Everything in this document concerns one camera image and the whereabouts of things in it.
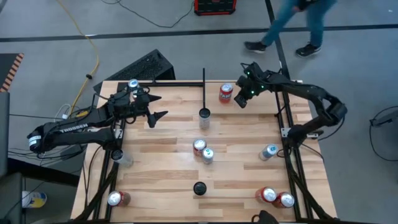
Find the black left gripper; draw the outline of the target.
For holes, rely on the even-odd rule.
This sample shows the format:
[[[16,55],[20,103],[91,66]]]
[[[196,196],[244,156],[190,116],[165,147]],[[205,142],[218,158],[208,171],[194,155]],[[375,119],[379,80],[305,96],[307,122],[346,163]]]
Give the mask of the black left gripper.
[[[149,103],[160,100],[161,96],[150,95],[144,90],[137,90],[131,99],[130,91],[120,91],[111,95],[107,101],[107,119],[127,119],[138,116],[146,116],[150,128],[154,128],[156,122],[165,116],[168,111],[149,111]]]

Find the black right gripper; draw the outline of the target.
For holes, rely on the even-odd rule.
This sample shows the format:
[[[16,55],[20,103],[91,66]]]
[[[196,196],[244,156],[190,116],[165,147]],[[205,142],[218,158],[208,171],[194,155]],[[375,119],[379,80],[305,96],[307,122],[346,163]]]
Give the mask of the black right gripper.
[[[261,92],[267,90],[266,76],[256,63],[242,63],[243,73],[237,81],[236,85],[242,89],[243,93],[238,93],[234,97],[234,101],[239,105],[240,108],[245,108],[247,105],[248,98],[258,96]]]

